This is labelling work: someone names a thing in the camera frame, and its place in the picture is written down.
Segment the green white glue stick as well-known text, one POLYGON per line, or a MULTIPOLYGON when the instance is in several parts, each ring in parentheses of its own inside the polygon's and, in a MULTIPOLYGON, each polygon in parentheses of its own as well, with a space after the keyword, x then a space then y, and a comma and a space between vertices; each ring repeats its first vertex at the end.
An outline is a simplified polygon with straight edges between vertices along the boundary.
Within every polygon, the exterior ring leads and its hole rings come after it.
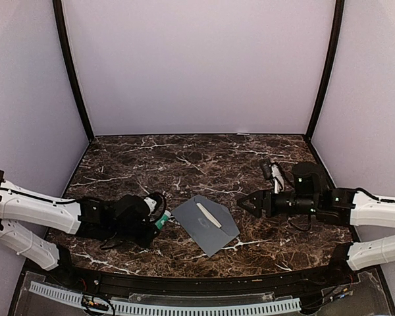
POLYGON ((169 211, 165 211, 156 221, 155 221, 155 226, 158 230, 162 230, 163 226, 165 223, 169 220, 171 217, 171 213, 169 211))

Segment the grey blue envelope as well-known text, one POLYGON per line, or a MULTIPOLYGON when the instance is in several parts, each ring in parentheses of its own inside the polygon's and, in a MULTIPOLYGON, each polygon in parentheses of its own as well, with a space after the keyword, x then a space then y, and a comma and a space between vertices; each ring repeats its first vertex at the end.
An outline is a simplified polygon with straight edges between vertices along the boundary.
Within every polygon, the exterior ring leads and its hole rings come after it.
POLYGON ((172 211, 172 215, 208 257, 215 255, 240 234, 228 208, 201 195, 179 205, 172 211), (211 223, 196 203, 203 204, 222 227, 217 228, 211 223))

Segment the white letter paper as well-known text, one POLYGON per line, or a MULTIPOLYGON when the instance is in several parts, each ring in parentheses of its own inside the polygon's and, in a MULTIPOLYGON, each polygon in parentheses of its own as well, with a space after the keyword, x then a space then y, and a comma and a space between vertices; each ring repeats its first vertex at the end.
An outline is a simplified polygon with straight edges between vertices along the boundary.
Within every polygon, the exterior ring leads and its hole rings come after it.
POLYGON ((209 212, 209 210, 201 203, 196 203, 196 206, 203 213, 203 215, 213 223, 217 228, 221 228, 222 224, 209 212))

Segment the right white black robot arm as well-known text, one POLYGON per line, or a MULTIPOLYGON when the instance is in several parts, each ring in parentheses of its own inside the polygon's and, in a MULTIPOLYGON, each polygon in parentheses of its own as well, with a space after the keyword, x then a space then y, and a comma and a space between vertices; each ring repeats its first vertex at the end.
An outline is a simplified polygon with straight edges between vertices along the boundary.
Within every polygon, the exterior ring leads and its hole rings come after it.
MULTIPOLYGON (((254 217, 305 215, 334 226, 395 228, 395 197, 375 196, 363 188, 329 188, 322 166, 312 162, 292 167, 293 189, 286 191, 287 178, 278 164, 266 161, 261 168, 274 189, 258 190, 237 201, 239 207, 254 217)), ((391 262, 395 262, 395 235, 370 242, 339 244, 323 270, 323 280, 336 286, 347 277, 348 271, 391 262)))

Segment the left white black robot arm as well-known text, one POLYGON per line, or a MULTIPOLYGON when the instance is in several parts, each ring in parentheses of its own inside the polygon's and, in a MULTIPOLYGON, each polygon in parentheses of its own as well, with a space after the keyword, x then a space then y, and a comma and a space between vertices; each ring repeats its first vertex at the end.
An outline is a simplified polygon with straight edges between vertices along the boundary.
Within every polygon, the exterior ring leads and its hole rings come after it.
POLYGON ((45 271, 53 271, 66 287, 80 281, 70 252, 47 242, 23 226, 24 222, 60 230, 81 238, 106 242, 116 238, 148 248, 170 213, 163 194, 127 194, 116 201, 96 197, 63 199, 25 190, 5 180, 0 170, 0 242, 45 271))

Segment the black curved front rail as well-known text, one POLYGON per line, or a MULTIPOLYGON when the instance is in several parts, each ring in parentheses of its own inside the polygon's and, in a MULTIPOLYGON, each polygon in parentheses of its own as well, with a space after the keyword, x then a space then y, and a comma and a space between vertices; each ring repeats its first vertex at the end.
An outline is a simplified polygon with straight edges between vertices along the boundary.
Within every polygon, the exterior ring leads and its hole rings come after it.
POLYGON ((357 280, 326 257, 287 249, 267 252, 268 241, 231 242, 208 257, 191 240, 151 249, 131 242, 117 248, 71 240, 61 267, 50 273, 59 283, 94 294, 127 296, 133 292, 180 296, 216 296, 273 292, 275 296, 317 295, 324 288, 357 280))

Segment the right black corner post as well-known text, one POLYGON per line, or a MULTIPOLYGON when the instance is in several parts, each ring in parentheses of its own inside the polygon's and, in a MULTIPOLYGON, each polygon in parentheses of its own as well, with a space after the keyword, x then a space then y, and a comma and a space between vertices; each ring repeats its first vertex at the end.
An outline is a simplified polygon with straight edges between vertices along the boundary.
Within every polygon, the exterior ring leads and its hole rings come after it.
POLYGON ((305 132, 305 137, 309 142, 312 141, 317 123, 323 107, 323 103, 326 98, 330 77, 332 75, 332 69, 334 66, 334 60, 336 56, 336 50, 338 48, 338 41, 340 38, 340 31, 342 26, 342 20, 344 16, 345 0, 336 0, 334 6, 334 14, 332 19, 332 26, 330 31, 329 44, 327 48, 327 54, 325 57, 325 63, 322 71, 321 80, 319 83, 319 89, 315 98, 312 114, 305 132))

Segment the black corner post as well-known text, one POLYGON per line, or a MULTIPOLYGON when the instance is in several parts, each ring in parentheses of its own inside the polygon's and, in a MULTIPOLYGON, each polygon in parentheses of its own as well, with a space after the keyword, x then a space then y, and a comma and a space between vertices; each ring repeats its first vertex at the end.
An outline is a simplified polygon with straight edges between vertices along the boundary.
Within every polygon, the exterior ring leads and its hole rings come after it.
POLYGON ((63 2, 61 0, 52 0, 53 12, 55 16, 55 23, 57 27, 57 33, 61 46, 61 52, 65 63, 66 73, 68 76, 70 88, 74 97, 75 105, 85 132, 85 135, 89 142, 92 142, 95 138, 93 133, 92 125, 87 114, 86 106, 82 97, 80 84, 76 74, 74 66, 74 60, 70 49, 70 43, 68 39, 68 32, 65 23, 65 15, 63 12, 63 2))
POLYGON ((309 142, 312 141, 317 123, 323 107, 323 103, 326 98, 330 77, 332 75, 332 69, 334 66, 334 60, 336 56, 336 50, 338 48, 338 41, 340 38, 340 31, 342 26, 342 20, 344 16, 345 0, 336 0, 334 6, 334 14, 332 19, 332 26, 330 31, 329 44, 327 48, 327 54, 325 57, 325 63, 322 71, 321 80, 319 83, 319 89, 315 98, 312 114, 305 132, 305 137, 309 142))

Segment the left black corner post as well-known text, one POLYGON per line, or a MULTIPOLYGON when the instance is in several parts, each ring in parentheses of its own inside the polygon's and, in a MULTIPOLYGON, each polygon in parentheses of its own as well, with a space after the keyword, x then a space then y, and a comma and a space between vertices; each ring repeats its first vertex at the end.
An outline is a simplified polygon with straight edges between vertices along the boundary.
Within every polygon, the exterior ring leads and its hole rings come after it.
POLYGON ((86 106, 82 97, 80 84, 76 74, 74 66, 74 60, 70 49, 70 43, 68 39, 68 32, 65 23, 65 15, 63 12, 63 2, 61 0, 52 0, 53 12, 55 16, 55 23, 57 27, 57 33, 61 46, 61 52, 65 63, 66 73, 68 76, 70 88, 74 97, 75 105, 85 132, 85 135, 89 142, 92 142, 95 138, 93 133, 92 125, 87 114, 86 106))

